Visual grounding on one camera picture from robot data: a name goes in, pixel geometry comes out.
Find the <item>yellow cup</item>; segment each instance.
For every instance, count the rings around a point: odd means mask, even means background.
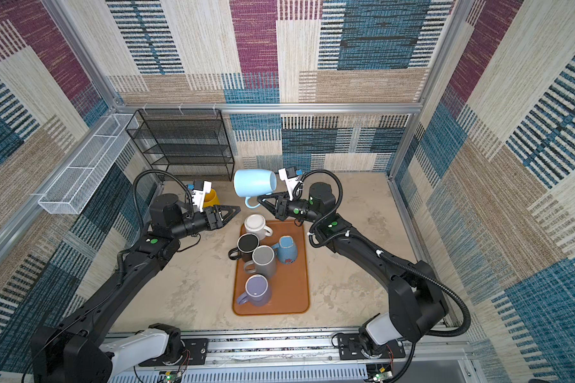
[[[219,198],[217,198],[215,189],[211,189],[211,191],[205,195],[205,202],[202,203],[202,207],[206,208],[213,205],[219,205]]]

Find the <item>white wire basket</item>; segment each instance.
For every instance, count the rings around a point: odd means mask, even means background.
[[[49,214],[81,214],[130,140],[125,127],[138,128],[132,115],[108,117],[38,201]]]

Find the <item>brown tray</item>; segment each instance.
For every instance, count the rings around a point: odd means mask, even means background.
[[[302,314],[309,310],[309,277],[307,274],[307,252],[305,250],[305,230],[293,221],[267,221],[266,225],[273,229],[273,235],[266,237],[260,244],[272,246],[283,235],[289,235],[298,247],[298,258],[289,265],[277,260],[277,273],[270,278],[272,296],[262,307],[251,303],[237,304],[237,298],[245,292],[245,282],[251,274],[243,270],[245,263],[237,261],[237,277],[234,280],[234,296],[232,310],[236,315],[272,315],[272,314]],[[241,235],[245,234],[245,225],[241,226]]]

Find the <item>concrete-textured surface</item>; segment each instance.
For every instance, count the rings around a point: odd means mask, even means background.
[[[371,241],[396,256],[415,262],[399,212],[382,173],[339,173],[343,184],[343,202],[338,212]],[[314,175],[305,182],[303,196],[311,183],[324,181],[326,175]],[[263,209],[245,207],[245,199],[234,193],[230,182],[214,182],[220,203],[239,205],[239,213],[226,227],[203,232],[200,243],[177,253],[155,278],[141,289],[115,322],[112,332],[128,332],[156,323],[182,330],[229,330],[239,328],[360,326],[378,312],[387,311],[387,294],[368,273],[347,258],[327,248],[315,249],[307,243],[310,307],[304,314],[239,317],[232,312],[235,262],[227,252],[236,246],[245,218]],[[285,189],[278,182],[277,191]],[[168,182],[164,192],[183,198],[183,191]],[[305,223],[308,231],[310,224]],[[185,238],[181,247],[195,241]]]

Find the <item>black mesh shelf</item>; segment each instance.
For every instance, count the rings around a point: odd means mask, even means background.
[[[234,156],[221,112],[213,109],[138,110],[127,129],[149,164],[181,180],[231,181]]]

